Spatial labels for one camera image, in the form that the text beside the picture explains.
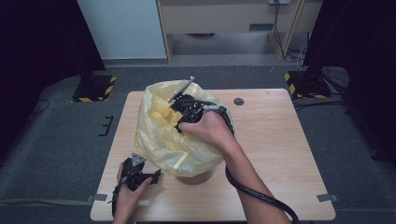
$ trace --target power socket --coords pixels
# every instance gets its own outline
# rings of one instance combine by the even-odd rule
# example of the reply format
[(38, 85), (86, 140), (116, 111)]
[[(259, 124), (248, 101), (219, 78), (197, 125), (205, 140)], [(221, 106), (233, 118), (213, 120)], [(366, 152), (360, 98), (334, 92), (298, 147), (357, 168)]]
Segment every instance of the power socket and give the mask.
[(280, 5), (288, 5), (291, 3), (291, 0), (269, 0), (268, 4), (274, 5), (275, 3), (280, 4)]

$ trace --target gray carpet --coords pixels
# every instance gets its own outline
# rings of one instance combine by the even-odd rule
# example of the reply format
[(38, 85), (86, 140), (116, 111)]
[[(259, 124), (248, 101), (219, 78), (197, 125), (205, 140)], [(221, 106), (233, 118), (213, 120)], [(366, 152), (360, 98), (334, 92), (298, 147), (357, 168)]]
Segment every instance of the gray carpet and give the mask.
[[(71, 103), (79, 77), (47, 87), (29, 123), (0, 169), (0, 200), (54, 199), (85, 201), (99, 185), (108, 151), (130, 91), (165, 80), (189, 79), (202, 88), (283, 88), (285, 72), (295, 66), (132, 67), (109, 68), (117, 77), (105, 102)], [(340, 100), (301, 99), (298, 104)], [(309, 106), (298, 111), (337, 217), (326, 223), (392, 223), (396, 220), (396, 171), (370, 159), (344, 105)], [(108, 136), (106, 117), (113, 116)], [(0, 223), (93, 223), (90, 205), (0, 204)]]

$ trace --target trash bag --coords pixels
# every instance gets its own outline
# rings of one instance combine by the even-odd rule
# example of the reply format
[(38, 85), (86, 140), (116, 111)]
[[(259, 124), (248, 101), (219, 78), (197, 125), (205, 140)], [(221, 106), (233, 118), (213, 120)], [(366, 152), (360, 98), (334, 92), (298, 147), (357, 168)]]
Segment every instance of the trash bag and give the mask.
[[(168, 103), (168, 99), (186, 83), (187, 80), (166, 81), (146, 87), (134, 142), (142, 156), (169, 175), (193, 177), (214, 169), (223, 158), (215, 147), (193, 134), (179, 133), (175, 128), (182, 116), (170, 108), (173, 102)], [(193, 82), (184, 94), (224, 105), (220, 99)]]

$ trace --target black and yellow hazard tape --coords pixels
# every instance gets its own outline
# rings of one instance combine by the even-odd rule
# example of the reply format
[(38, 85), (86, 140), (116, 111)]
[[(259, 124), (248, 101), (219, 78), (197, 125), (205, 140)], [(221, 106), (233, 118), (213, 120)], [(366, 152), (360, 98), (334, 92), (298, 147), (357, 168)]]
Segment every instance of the black and yellow hazard tape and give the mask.
[(104, 91), (103, 95), (95, 95), (93, 96), (92, 94), (81, 94), (77, 97), (73, 98), (74, 102), (84, 102), (84, 103), (88, 103), (88, 102), (93, 102), (93, 101), (106, 101), (108, 96), (110, 95), (111, 91), (113, 90), (114, 87), (114, 83), (116, 82), (116, 77), (110, 77), (108, 79), (108, 85), (106, 90)]
[(290, 94), (292, 96), (292, 99), (300, 99), (300, 98), (329, 98), (331, 97), (330, 94), (320, 94), (320, 93), (314, 93), (314, 92), (299, 92), (298, 88), (298, 83), (295, 83), (292, 78), (290, 78), (289, 73), (285, 73), (284, 75), (286, 82), (288, 83), (289, 89), (290, 89)]

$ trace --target white wall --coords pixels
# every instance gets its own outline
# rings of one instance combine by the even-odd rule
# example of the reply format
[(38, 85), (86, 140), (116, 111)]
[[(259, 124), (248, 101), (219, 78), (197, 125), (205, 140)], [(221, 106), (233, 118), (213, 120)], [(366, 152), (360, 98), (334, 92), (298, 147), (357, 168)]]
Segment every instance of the white wall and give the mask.
[(156, 0), (78, 0), (102, 59), (166, 59)]

